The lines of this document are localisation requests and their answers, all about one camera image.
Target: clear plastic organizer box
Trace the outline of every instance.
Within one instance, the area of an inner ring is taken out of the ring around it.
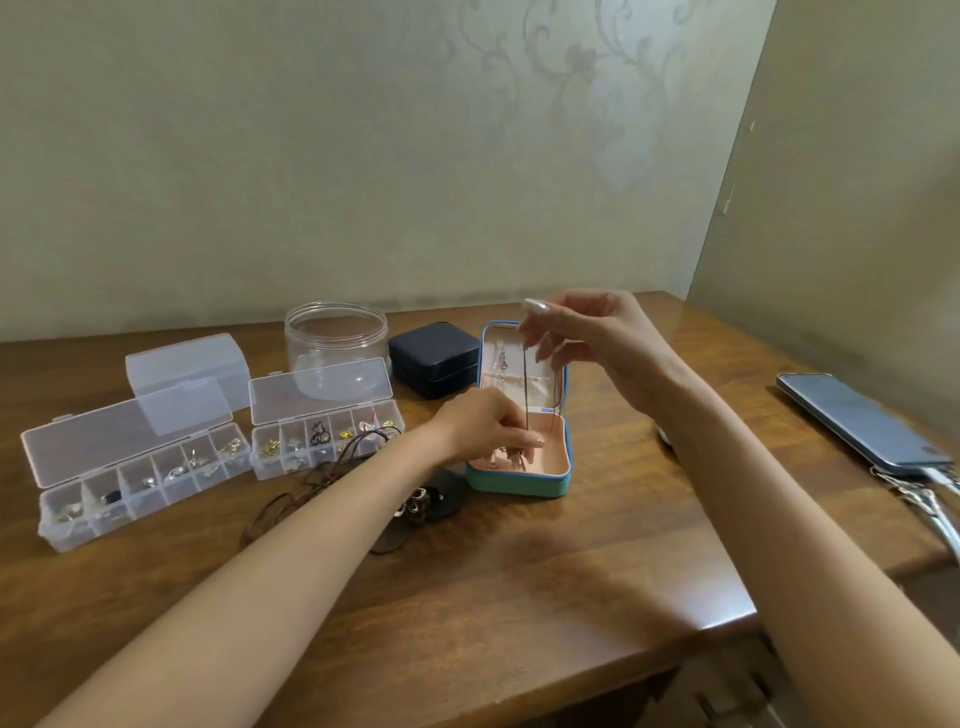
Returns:
[[[265,480],[336,460],[350,438],[371,425],[392,423],[403,431],[393,394],[379,358],[251,379],[253,472]],[[357,454],[372,454],[384,442],[371,435]]]
[[[216,379],[189,381],[21,435],[57,551],[244,473],[250,445]]]

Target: navy jewelry box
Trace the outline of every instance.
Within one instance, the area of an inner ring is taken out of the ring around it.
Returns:
[[[446,321],[390,339],[394,375],[425,400],[438,400],[477,379],[480,340]]]

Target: hand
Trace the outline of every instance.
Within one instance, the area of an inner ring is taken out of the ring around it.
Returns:
[[[424,425],[430,430],[444,462],[489,457],[497,448],[520,448],[533,459],[543,437],[525,429],[520,406],[499,389],[470,389],[447,402]]]
[[[571,361],[595,361],[641,412],[652,414],[659,374],[685,368],[631,293],[572,290],[549,301],[528,299],[524,305],[530,314],[520,330],[528,347],[540,344],[538,361],[550,358],[555,370]]]

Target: wall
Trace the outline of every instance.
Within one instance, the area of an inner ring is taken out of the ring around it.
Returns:
[[[0,5],[0,339],[689,286],[774,0]]]
[[[954,0],[780,3],[690,292],[953,431],[957,28]]]

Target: clear plastic jar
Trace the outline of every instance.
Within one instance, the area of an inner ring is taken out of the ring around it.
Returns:
[[[316,369],[387,353],[387,317],[359,303],[306,303],[287,314],[287,361],[290,371]]]

